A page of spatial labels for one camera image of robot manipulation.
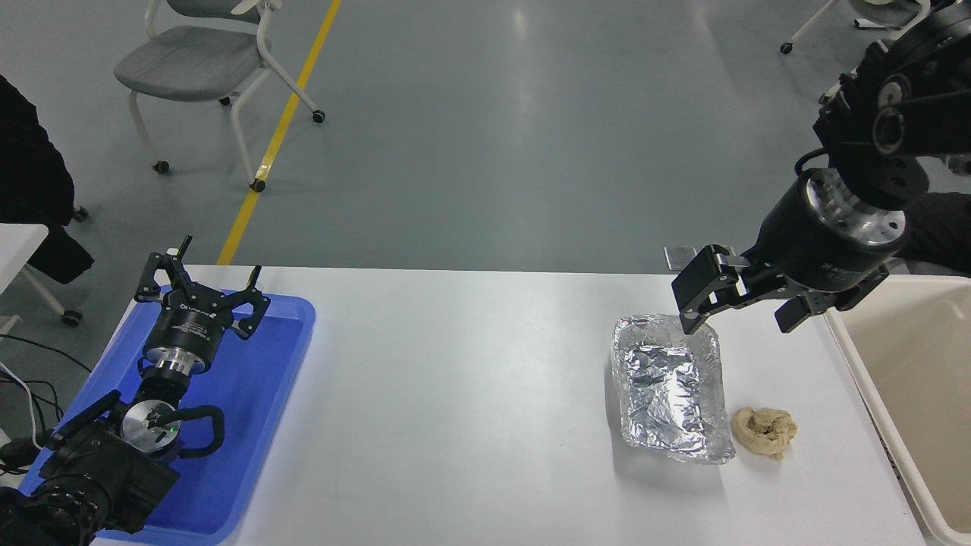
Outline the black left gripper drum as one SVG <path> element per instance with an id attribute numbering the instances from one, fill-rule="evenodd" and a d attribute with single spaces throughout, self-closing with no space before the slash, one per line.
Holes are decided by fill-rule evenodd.
<path id="1" fill-rule="evenodd" d="M 232 311 L 215 310 L 214 301 L 200 295 L 190 301 L 180 290 L 161 298 L 161 312 L 143 345 L 143 355 L 157 357 L 163 350 L 187 350 L 197 357 L 213 357 L 226 329 L 234 321 Z"/>

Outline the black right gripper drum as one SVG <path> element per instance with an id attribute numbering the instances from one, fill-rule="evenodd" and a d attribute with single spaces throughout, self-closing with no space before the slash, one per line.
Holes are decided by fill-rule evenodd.
<path id="1" fill-rule="evenodd" d="M 898 252 L 907 235 L 903 211 L 871 206 L 840 177 L 798 177 L 764 218 L 746 258 L 808 289 L 840 293 Z"/>

